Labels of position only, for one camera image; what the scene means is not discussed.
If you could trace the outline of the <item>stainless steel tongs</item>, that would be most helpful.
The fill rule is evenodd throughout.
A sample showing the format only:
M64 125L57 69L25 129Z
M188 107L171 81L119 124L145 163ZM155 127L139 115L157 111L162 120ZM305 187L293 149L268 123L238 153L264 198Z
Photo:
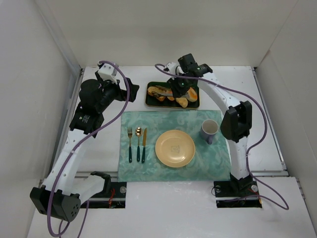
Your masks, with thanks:
M173 95L173 92L170 88L165 88L165 87L162 87L162 86L159 86L159 85L156 85L156 86L150 86L148 89L147 89L147 92L151 95L151 96L154 96L154 97L173 97L173 98L176 98L174 97Z

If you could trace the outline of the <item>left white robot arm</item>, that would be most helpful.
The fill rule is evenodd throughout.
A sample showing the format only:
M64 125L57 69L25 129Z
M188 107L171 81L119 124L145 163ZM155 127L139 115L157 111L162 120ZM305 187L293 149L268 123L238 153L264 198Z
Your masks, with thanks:
M96 138L101 128L103 112L114 101L134 102L139 85L127 79L129 89L122 90L120 81L95 73L95 79L83 81L79 91L79 104L70 123L67 140L52 171L40 188L33 188L30 198L37 210L44 215L66 222L72 222L81 205L95 194L109 193L110 175L92 172L81 184L74 185L74 179L83 158L83 153L74 149L83 138Z

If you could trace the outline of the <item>sliced brown bread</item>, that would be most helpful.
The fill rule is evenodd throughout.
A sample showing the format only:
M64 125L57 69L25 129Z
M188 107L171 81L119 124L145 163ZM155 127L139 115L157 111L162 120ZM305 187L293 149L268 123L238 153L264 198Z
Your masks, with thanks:
M162 88L162 87L157 87L157 86L150 86L147 89L147 94L156 98L160 102L164 101L166 98L166 93L168 93L169 90Z

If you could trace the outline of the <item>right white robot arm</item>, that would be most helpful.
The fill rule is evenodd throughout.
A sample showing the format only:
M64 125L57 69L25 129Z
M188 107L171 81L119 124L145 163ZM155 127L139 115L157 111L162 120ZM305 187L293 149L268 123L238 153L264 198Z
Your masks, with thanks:
M214 182L215 194L227 198L246 195L253 182L246 166L252 127L251 103L242 102L223 89L213 70L207 64L197 64L192 54L182 56L178 63L167 63L163 70L172 74L168 83L174 97L184 96L191 86L197 85L220 108L223 113L220 131L228 141L231 171L228 181Z

